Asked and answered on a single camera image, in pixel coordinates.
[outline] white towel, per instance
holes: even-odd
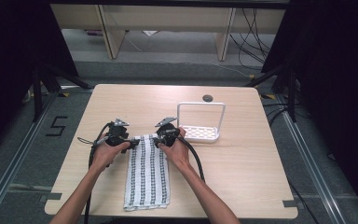
[[[153,142],[153,135],[139,137],[139,145],[130,149],[124,209],[166,208],[170,203],[170,181],[165,153]]]

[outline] small round object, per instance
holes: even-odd
[[[210,103],[213,100],[213,97],[212,97],[212,95],[206,94],[206,95],[202,96],[202,100]]]

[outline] forearm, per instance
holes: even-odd
[[[90,167],[75,191],[50,223],[76,223],[101,171]]]
[[[199,199],[211,223],[240,223],[231,209],[200,179],[192,166],[184,166],[180,171]]]

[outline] table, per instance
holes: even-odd
[[[105,123],[116,118],[130,124],[130,137],[154,133],[156,123],[176,116],[180,102],[202,102],[205,94],[212,95],[215,103],[226,105],[219,139],[213,144],[192,144],[200,156],[206,183],[239,218],[295,218],[296,207],[283,205],[294,198],[258,93],[253,88],[237,87],[97,85],[52,189],[61,198],[48,200],[45,211],[57,213],[88,170],[90,145],[81,143],[78,137],[93,140]],[[171,204],[166,209],[124,211],[128,157],[129,153],[119,154],[100,176],[92,192],[91,215],[206,217],[172,164]],[[197,169],[191,156],[190,162]]]

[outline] floor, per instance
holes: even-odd
[[[217,60],[217,53],[215,50],[215,44],[213,39],[213,34],[203,34],[203,33],[185,33],[185,32],[157,32],[154,35],[148,36],[142,31],[129,31],[126,33],[126,37],[123,41],[123,44],[120,48],[120,52],[116,59],[111,60],[108,58],[106,47],[103,42],[103,38],[97,35],[87,35],[83,30],[62,30],[63,36],[67,42],[68,48],[71,51],[72,57],[76,63],[174,63],[174,64],[206,64],[213,65],[219,69],[233,70],[234,73],[239,76],[248,77],[252,74],[243,73],[239,69],[236,69],[238,66],[246,66],[248,70],[254,71],[256,76],[259,76],[259,68],[263,64],[264,56],[259,49],[260,41],[256,41],[255,37],[250,35],[248,37],[248,42],[250,45],[254,46],[247,47],[256,57],[245,54],[244,52],[239,53],[239,47],[235,44],[233,39],[235,39],[240,45],[242,45],[242,38],[245,35],[233,34],[233,39],[230,39],[227,57],[223,62]],[[270,47],[274,35],[260,35],[259,38],[266,46]],[[268,95],[269,93],[269,84],[260,85],[260,92]],[[79,99],[80,104],[84,104],[82,98],[87,98],[88,96],[78,95],[76,96]],[[278,101],[284,101],[282,99],[269,99],[268,97],[262,100],[263,104],[272,104],[277,103]],[[56,102],[55,105],[58,108],[65,108],[65,104],[61,103],[61,99]],[[13,121],[13,127],[22,127],[14,130],[7,130],[7,135],[16,134],[20,136],[25,136],[29,129],[32,129],[32,124],[29,122],[29,114],[24,111],[32,111],[32,105],[26,104],[24,108],[19,111],[19,114],[16,120]],[[75,108],[67,108],[74,111],[74,116],[77,119],[81,118],[81,112],[76,111]],[[266,114],[272,113],[275,108],[265,107]],[[295,184],[296,189],[300,192],[296,194],[294,192],[294,197],[299,201],[297,207],[299,209],[299,217],[296,220],[244,220],[242,223],[314,223],[314,219],[310,216],[310,212],[307,210],[306,204],[309,205],[311,211],[320,221],[320,223],[358,223],[358,200],[357,197],[353,194],[351,186],[345,180],[345,176],[339,171],[339,167],[332,160],[329,160],[326,156],[328,150],[325,149],[324,142],[321,136],[318,135],[316,128],[310,124],[310,120],[306,118],[307,111],[304,108],[299,108],[297,111],[300,119],[298,123],[295,124],[293,128],[293,123],[290,122],[290,119],[282,117],[281,120],[277,120],[271,126],[271,130],[274,134],[274,138],[280,154],[282,157],[282,163],[285,168],[285,172]],[[302,136],[306,136],[303,143],[292,142],[287,143],[287,138],[291,138],[291,134],[296,132],[296,126],[299,127],[302,131]],[[2,141],[1,147],[10,147],[10,146],[19,146],[22,139],[13,139],[9,138]],[[68,140],[61,138],[59,141],[60,144],[66,146],[70,144]],[[36,147],[38,146],[37,140],[34,141]],[[305,145],[305,149],[301,149],[302,152],[299,153],[298,145]],[[307,161],[304,158],[307,158],[307,146],[311,148],[320,148],[321,150],[315,150],[311,152],[311,156],[316,160],[315,163],[312,161]],[[10,165],[12,158],[16,157],[16,150],[11,150],[8,153],[0,151],[0,177],[6,171],[6,168]],[[55,157],[52,157],[50,160],[62,160],[64,152],[57,153]],[[37,158],[36,152],[30,152],[28,158],[33,157]],[[24,164],[19,167],[20,173],[21,170],[32,170],[34,169],[35,161],[25,160]],[[34,169],[35,175],[43,176],[44,169],[43,167],[48,167],[50,164],[45,164],[41,162],[38,164],[39,169]],[[323,176],[328,176],[326,179],[322,179],[325,183],[318,183],[321,179],[314,177],[309,172],[310,166],[317,165],[317,169],[323,174]],[[18,175],[16,177],[16,182],[20,180],[26,180],[27,176]],[[332,193],[331,197],[334,199],[334,202],[338,203],[338,211],[329,210],[329,197],[324,197],[321,195],[320,190],[327,186],[327,192]],[[40,197],[38,192],[48,192],[51,188],[49,184],[40,184],[36,186],[34,192],[31,189],[27,189],[27,196],[24,195],[24,186],[13,186],[10,187],[10,194],[1,202],[0,208],[0,223],[3,223],[8,220],[12,220],[12,223],[26,223],[30,218],[39,220],[48,220],[50,217],[44,216],[40,218],[38,214],[43,214],[43,199]],[[16,212],[25,213],[24,210],[19,210],[16,208],[16,203],[21,203],[23,206],[26,206],[30,203],[29,198],[37,201],[37,203],[32,203],[29,210],[33,211],[33,215],[29,217],[22,216],[21,214],[13,215]],[[340,219],[340,216],[337,214],[331,213],[342,213],[344,219]],[[115,223],[130,223],[128,220],[116,220]]]

